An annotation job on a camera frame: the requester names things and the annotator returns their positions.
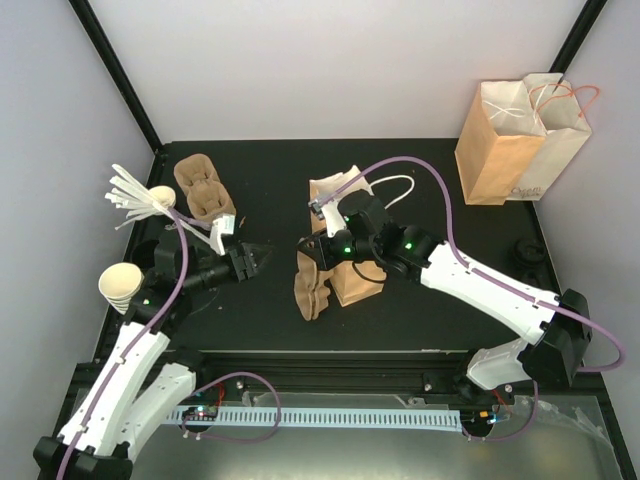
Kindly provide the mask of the brown pulp cup carrier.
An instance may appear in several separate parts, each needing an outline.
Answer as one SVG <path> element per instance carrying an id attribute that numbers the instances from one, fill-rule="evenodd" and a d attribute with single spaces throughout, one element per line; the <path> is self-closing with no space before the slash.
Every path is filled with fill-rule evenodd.
<path id="1" fill-rule="evenodd" d="M 330 288 L 326 282 L 333 271 L 319 270 L 307 255 L 296 254 L 298 271 L 294 277 L 294 297 L 302 317 L 306 321 L 316 320 L 329 306 Z"/>

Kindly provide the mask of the small brown paper bag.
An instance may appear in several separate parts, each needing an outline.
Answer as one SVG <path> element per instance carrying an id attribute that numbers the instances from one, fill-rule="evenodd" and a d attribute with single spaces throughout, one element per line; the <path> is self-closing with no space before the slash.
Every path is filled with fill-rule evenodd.
<path id="1" fill-rule="evenodd" d="M 309 181 L 310 199 L 314 200 L 322 195 L 330 194 L 347 181 L 353 179 L 360 172 L 361 170 L 356 165 L 353 165 L 348 171 L 338 172 L 322 179 L 311 179 Z M 403 193 L 386 202 L 385 208 L 388 209 L 392 205 L 401 202 L 414 190 L 415 180 L 411 176 L 404 174 L 391 175 L 372 182 L 367 181 L 365 178 L 360 178 L 354 186 L 347 189 L 347 192 L 364 189 L 369 193 L 373 193 L 373 186 L 398 180 L 406 181 L 408 187 Z M 362 276 L 354 270 L 351 261 L 343 262 L 335 267 L 328 277 L 342 307 L 354 304 L 383 291 L 386 274 L 380 267 L 377 267 L 373 261 L 366 261 L 359 267 L 359 270 L 364 273 L 367 280 L 363 279 Z"/>

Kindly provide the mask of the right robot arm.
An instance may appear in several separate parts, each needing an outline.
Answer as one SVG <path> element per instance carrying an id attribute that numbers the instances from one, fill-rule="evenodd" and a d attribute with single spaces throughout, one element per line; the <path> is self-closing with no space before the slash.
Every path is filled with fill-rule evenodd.
<path id="1" fill-rule="evenodd" d="M 457 256 L 449 242 L 423 228 L 397 224 L 365 190 L 332 203 L 323 216 L 325 228 L 297 244 L 319 270 L 372 261 L 388 274 L 463 301 L 517 334 L 471 355 L 454 379 L 461 400 L 476 403 L 499 386 L 527 380 L 572 385 L 592 338 L 591 327 L 575 318 L 588 311 L 583 295 L 568 290 L 558 296 Z"/>

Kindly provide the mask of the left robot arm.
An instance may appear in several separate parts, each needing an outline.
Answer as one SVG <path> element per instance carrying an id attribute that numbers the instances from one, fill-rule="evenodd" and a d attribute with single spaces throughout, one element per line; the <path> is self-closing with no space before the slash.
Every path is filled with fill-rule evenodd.
<path id="1" fill-rule="evenodd" d="M 116 343 L 73 416 L 42 437 L 33 457 L 44 479 L 128 479 L 144 444 L 182 400 L 214 388 L 210 363 L 196 350 L 169 355 L 150 385 L 144 382 L 199 295 L 256 277 L 270 245 L 231 240 L 218 255 L 191 235 L 164 233 L 141 244 L 144 279 L 122 318 Z"/>

